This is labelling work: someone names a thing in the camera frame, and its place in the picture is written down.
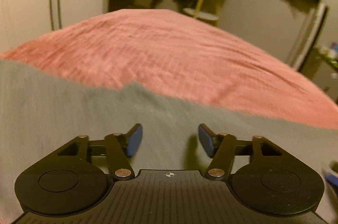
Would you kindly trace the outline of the grey sweatpants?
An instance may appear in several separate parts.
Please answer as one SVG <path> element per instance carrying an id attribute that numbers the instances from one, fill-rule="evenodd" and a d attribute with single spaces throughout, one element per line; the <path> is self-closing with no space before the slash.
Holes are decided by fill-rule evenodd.
<path id="1" fill-rule="evenodd" d="M 146 169 L 205 169 L 198 125 L 249 140 L 261 135 L 316 171 L 337 159 L 337 130 L 252 116 L 157 95 L 138 83 L 92 88 L 15 61 L 1 61 L 1 222 L 22 213 L 17 176 L 79 135 L 99 140 L 143 126 L 131 164 Z"/>

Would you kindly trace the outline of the dark cabinet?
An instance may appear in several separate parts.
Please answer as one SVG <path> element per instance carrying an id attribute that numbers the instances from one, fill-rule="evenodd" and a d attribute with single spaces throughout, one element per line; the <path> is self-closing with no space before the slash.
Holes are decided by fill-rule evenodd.
<path id="1" fill-rule="evenodd" d="M 337 62 L 333 62 L 318 48 L 313 47 L 305 57 L 300 73 L 326 94 L 337 94 Z"/>

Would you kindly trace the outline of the pink ribbed bedspread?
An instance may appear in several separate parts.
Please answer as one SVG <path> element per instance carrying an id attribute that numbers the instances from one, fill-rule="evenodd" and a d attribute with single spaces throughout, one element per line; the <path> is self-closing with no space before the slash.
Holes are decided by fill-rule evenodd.
<path id="1" fill-rule="evenodd" d="M 337 105 L 260 48 L 171 10 L 125 9 L 44 34 L 1 53 L 57 77 L 253 115 L 337 128 Z"/>

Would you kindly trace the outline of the grey soundbar shelf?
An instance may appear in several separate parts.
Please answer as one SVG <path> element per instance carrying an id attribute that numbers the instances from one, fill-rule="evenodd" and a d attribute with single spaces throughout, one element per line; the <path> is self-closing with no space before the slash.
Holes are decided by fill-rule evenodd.
<path id="1" fill-rule="evenodd" d="M 326 3 L 320 3 L 316 8 L 310 10 L 286 59 L 286 63 L 292 69 L 299 70 L 301 68 L 320 34 L 328 10 L 329 6 Z"/>

